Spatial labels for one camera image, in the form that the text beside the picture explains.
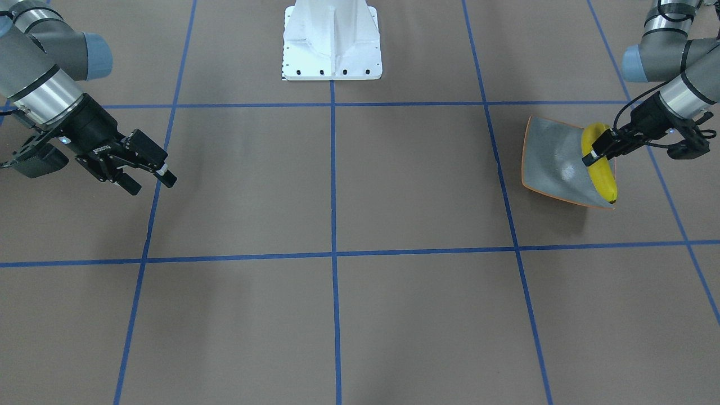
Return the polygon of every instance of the robot arm holding banana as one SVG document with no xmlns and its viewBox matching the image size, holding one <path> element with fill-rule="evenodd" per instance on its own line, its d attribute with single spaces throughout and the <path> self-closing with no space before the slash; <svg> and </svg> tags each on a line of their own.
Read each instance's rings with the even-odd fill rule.
<svg viewBox="0 0 720 405">
<path fill-rule="evenodd" d="M 708 139 L 716 131 L 700 130 L 699 125 L 713 116 L 706 110 L 720 100 L 720 35 L 688 40 L 701 0 L 653 2 L 641 43 L 625 52 L 623 76 L 628 81 L 664 83 L 631 112 L 630 123 L 618 129 L 616 119 L 593 143 L 593 150 L 583 158 L 586 166 L 643 145 L 665 148 L 672 159 L 694 159 L 710 150 Z M 720 4 L 715 7 L 720 18 Z M 702 112 L 701 118 L 693 121 Z M 653 143 L 672 128 L 683 137 L 680 142 Z"/>
<path fill-rule="evenodd" d="M 76 81 L 107 76 L 112 54 L 97 34 L 76 32 L 42 0 L 0 0 L 0 94 L 13 115 L 37 132 L 1 168 L 35 178 L 62 169 L 68 158 L 49 143 L 59 138 L 100 182 L 136 195 L 125 167 L 152 173 L 172 187 L 167 153 L 140 130 L 124 136 L 117 121 Z"/>
</svg>

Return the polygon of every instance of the white plastic stand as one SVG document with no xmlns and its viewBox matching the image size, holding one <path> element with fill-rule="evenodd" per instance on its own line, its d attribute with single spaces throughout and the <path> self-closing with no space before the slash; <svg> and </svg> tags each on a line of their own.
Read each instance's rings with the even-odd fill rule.
<svg viewBox="0 0 720 405">
<path fill-rule="evenodd" d="M 285 10 L 285 80 L 382 76 L 377 10 L 365 0 L 297 0 Z"/>
</svg>

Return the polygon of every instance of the light blue cap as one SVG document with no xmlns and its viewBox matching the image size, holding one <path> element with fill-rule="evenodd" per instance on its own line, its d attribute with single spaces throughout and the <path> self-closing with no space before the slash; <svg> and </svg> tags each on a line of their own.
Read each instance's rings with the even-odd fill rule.
<svg viewBox="0 0 720 405">
<path fill-rule="evenodd" d="M 623 55 L 623 78 L 627 81 L 647 83 L 645 69 L 640 60 L 639 45 L 632 45 L 625 50 Z"/>
<path fill-rule="evenodd" d="M 12 20 L 9 17 L 0 17 L 0 37 L 7 34 L 12 28 Z"/>
<path fill-rule="evenodd" d="M 92 32 L 83 32 L 88 47 L 87 80 L 107 77 L 112 72 L 112 51 L 105 39 Z"/>
</svg>

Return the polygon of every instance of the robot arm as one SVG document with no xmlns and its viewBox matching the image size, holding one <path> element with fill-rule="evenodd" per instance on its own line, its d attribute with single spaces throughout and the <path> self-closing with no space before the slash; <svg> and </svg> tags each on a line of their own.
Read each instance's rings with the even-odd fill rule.
<svg viewBox="0 0 720 405">
<path fill-rule="evenodd" d="M 13 116 L 37 135 L 1 167 L 30 178 L 62 169 L 68 159 L 48 143 L 59 138 L 100 182 L 136 195 L 140 185 L 123 171 L 129 166 L 172 187 L 177 178 L 165 163 L 167 153 L 140 130 L 120 134 L 117 121 L 75 82 L 109 73 L 104 41 L 73 31 L 43 1 L 10 3 L 0 12 L 0 94 L 17 108 Z"/>
<path fill-rule="evenodd" d="M 677 24 L 684 24 L 683 26 L 689 30 L 690 15 L 694 16 L 694 9 L 699 6 L 699 1 L 663 0 L 662 4 L 662 8 L 667 7 L 664 15 L 658 11 L 657 7 L 654 7 L 649 14 L 645 38 L 653 35 L 653 32 L 655 34 L 663 32 L 679 34 L 680 28 L 676 26 Z M 671 20 L 668 20 L 667 24 L 658 22 L 658 19 L 668 18 Z M 677 42 L 678 39 L 671 39 L 671 41 Z M 672 159 L 694 159 L 710 150 L 708 139 L 715 135 L 706 134 L 714 134 L 715 131 L 702 131 L 698 126 L 712 118 L 712 113 L 705 112 L 697 121 L 693 121 L 693 119 L 720 101 L 720 42 L 712 39 L 712 46 L 709 49 L 707 49 L 709 44 L 707 40 L 701 44 L 696 49 L 703 48 L 703 53 L 696 55 L 693 60 L 687 56 L 687 53 L 680 53 L 679 60 L 669 58 L 661 63 L 662 66 L 658 69 L 653 70 L 647 67 L 644 69 L 648 73 L 648 77 L 654 78 L 666 76 L 675 70 L 680 70 L 680 73 L 673 75 L 674 79 L 663 83 L 659 90 L 633 110 L 630 123 L 618 129 L 616 120 L 613 128 L 605 131 L 593 143 L 593 150 L 583 157 L 582 160 L 586 166 L 594 164 L 603 157 L 612 159 L 626 155 L 643 145 L 666 148 L 667 154 Z M 689 49 L 687 43 L 682 45 L 682 48 L 685 51 Z M 658 145 L 652 142 L 661 139 L 667 135 L 668 130 L 673 128 L 684 139 L 672 145 Z"/>
</svg>

